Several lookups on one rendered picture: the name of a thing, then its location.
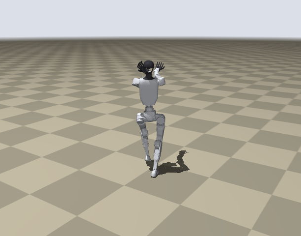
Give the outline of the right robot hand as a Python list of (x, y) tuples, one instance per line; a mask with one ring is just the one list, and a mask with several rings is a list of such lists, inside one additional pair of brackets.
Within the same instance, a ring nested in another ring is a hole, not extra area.
[[(162, 63), (161, 63), (161, 64), (162, 64)], [(164, 69), (164, 67), (165, 67), (165, 66), (163, 67), (163, 64), (162, 64), (162, 66), (161, 66), (161, 64), (160, 64), (160, 62), (159, 62), (159, 64), (158, 64), (158, 62), (157, 62), (157, 65), (158, 65), (158, 66), (156, 65), (156, 68), (159, 68), (159, 71), (162, 70), (162, 69)], [(159, 65), (160, 65), (160, 66), (159, 66)]]

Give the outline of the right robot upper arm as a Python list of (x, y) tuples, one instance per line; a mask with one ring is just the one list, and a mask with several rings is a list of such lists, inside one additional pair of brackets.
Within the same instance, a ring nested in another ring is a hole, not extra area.
[(164, 77), (160, 77), (158, 75), (155, 75), (154, 77), (158, 78), (159, 86), (165, 85)]

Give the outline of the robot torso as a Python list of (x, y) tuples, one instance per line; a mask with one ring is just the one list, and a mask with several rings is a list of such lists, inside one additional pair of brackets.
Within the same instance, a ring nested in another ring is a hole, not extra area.
[(156, 110), (154, 110), (153, 105), (158, 99), (158, 78), (153, 77), (153, 80), (145, 80), (143, 78), (140, 78), (139, 81), (139, 94), (143, 105), (146, 105), (143, 112), (144, 121), (153, 122), (156, 121)]

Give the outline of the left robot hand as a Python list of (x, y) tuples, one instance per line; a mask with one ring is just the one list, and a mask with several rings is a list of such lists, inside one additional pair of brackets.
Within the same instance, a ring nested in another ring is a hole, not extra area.
[[(146, 72), (144, 71), (144, 67), (143, 67), (142, 61), (138, 63), (137, 67), (140, 69), (140, 70), (138, 70), (139, 72), (143, 72), (143, 73), (146, 74)], [(149, 69), (146, 69), (146, 68), (145, 68), (145, 70), (146, 70), (147, 72), (149, 71)]]

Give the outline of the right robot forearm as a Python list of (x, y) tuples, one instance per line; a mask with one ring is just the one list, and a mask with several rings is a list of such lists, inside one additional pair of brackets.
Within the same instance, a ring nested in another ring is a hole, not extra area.
[(160, 76), (160, 75), (159, 75), (159, 68), (156, 68), (156, 69), (154, 70), (154, 76), (155, 76), (155, 75)]

